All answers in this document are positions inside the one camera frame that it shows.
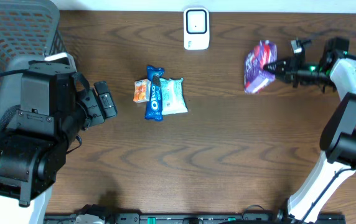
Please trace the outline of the purple Carefree liner pack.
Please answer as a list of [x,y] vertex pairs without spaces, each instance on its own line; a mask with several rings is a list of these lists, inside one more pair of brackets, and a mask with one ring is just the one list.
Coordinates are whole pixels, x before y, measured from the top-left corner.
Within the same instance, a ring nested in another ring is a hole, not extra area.
[[275,75],[263,69],[266,64],[277,60],[277,46],[269,40],[261,40],[250,51],[244,62],[244,91],[258,93],[275,81]]

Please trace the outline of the orange tissue pack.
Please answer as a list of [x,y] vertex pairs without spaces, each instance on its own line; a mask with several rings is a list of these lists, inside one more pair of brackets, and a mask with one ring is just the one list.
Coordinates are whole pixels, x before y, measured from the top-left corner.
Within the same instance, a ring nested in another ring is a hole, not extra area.
[[144,103],[150,100],[151,82],[148,79],[138,80],[134,83],[134,98],[135,103]]

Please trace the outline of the blue Oreo cookie pack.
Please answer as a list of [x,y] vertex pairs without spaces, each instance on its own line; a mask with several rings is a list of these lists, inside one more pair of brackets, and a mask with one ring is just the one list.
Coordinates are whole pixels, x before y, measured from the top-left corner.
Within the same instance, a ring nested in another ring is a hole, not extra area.
[[150,98],[146,104],[144,118],[147,120],[162,121],[162,87],[160,78],[163,76],[165,70],[153,67],[152,65],[148,65],[146,70],[148,79],[151,81],[151,86]]

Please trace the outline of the mint green tissue pack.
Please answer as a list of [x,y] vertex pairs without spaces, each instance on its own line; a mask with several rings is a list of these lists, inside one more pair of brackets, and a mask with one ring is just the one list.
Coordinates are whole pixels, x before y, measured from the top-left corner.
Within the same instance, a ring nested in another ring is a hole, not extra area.
[[183,78],[178,80],[160,79],[162,88],[162,115],[187,113],[182,82]]

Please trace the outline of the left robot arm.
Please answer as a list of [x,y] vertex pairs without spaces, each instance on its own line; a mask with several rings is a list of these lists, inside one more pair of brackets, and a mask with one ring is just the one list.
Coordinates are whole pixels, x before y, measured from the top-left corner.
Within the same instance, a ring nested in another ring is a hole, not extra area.
[[21,76],[21,102],[0,119],[0,223],[42,223],[80,131],[117,114],[107,83],[70,65],[31,61]]

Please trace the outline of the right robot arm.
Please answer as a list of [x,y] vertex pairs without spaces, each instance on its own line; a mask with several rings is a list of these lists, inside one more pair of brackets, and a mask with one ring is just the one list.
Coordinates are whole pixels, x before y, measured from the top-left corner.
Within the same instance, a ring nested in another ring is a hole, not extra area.
[[320,138],[320,156],[299,190],[279,210],[277,223],[316,223],[325,203],[356,172],[356,55],[349,40],[329,39],[317,65],[306,64],[305,48],[311,40],[292,40],[294,55],[263,68],[280,80],[298,85],[331,86],[340,103]]

